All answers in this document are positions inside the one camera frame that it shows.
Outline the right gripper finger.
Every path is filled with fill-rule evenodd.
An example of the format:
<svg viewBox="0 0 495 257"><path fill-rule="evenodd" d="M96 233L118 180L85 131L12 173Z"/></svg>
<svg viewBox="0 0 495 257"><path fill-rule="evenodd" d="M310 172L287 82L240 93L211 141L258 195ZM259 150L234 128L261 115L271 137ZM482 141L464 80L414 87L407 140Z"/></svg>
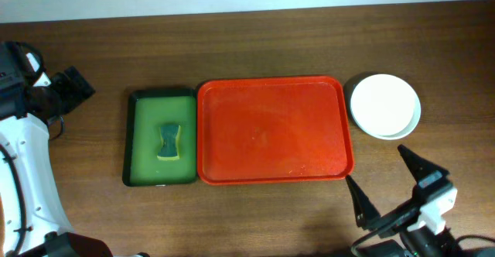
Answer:
<svg viewBox="0 0 495 257"><path fill-rule="evenodd" d="M420 157L404 145L399 145L398 151L416 183L434 183L449 175L448 170Z"/></svg>
<svg viewBox="0 0 495 257"><path fill-rule="evenodd" d="M357 227L376 227L381 219L379 211L370 202L369 197L363 192L352 176L346 176L345 180L353 201Z"/></svg>

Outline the mint green plate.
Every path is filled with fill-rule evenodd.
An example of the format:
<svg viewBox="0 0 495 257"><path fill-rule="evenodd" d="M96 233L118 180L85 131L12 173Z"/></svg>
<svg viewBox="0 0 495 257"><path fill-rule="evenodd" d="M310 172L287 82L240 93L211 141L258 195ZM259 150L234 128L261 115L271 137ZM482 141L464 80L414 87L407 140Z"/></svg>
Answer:
<svg viewBox="0 0 495 257"><path fill-rule="evenodd" d="M421 102L414 94L405 98L362 98L353 95L350 111L356 125L376 139L397 140L410 135L418 126L422 114Z"/></svg>

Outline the cream white plate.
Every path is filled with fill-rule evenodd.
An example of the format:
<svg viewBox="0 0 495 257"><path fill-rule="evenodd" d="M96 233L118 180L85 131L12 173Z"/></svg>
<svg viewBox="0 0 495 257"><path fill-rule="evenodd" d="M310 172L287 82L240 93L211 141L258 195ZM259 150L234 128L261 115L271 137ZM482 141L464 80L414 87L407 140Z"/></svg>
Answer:
<svg viewBox="0 0 495 257"><path fill-rule="evenodd" d="M355 84L348 108L362 131L383 140L402 139L411 134L422 113L413 87L390 74L373 74Z"/></svg>

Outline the yellow green sponge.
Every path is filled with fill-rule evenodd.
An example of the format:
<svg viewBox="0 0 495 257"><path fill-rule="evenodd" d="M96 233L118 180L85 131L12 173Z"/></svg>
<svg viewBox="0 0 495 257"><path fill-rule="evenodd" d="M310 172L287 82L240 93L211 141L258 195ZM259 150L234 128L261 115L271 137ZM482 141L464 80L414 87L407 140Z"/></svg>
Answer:
<svg viewBox="0 0 495 257"><path fill-rule="evenodd" d="M175 161L179 156L179 140L181 125L176 123L164 124L160 127L161 148L157 153L158 160Z"/></svg>

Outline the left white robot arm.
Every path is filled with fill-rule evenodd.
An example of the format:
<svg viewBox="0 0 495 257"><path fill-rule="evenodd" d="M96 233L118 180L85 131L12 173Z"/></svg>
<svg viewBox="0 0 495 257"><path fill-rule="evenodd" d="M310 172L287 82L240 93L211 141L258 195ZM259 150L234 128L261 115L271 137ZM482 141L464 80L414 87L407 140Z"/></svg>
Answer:
<svg viewBox="0 0 495 257"><path fill-rule="evenodd" d="M49 126L94 93L74 67L47 77L11 70L1 79L1 200L7 256L109 256L74 233L50 163Z"/></svg>

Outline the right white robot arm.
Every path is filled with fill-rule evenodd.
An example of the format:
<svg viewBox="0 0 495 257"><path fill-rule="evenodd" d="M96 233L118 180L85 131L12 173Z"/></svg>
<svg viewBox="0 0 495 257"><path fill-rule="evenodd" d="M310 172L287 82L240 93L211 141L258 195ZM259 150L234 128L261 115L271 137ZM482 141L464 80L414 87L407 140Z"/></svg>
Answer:
<svg viewBox="0 0 495 257"><path fill-rule="evenodd" d="M452 210L458 190L449 171L424 159L403 145L398 146L415 179L411 199L382 216L351 176L346 183L359 228L368 234L350 246L353 256L494 256L494 247L464 249L467 239L494 242L482 235L453 237L443 215Z"/></svg>

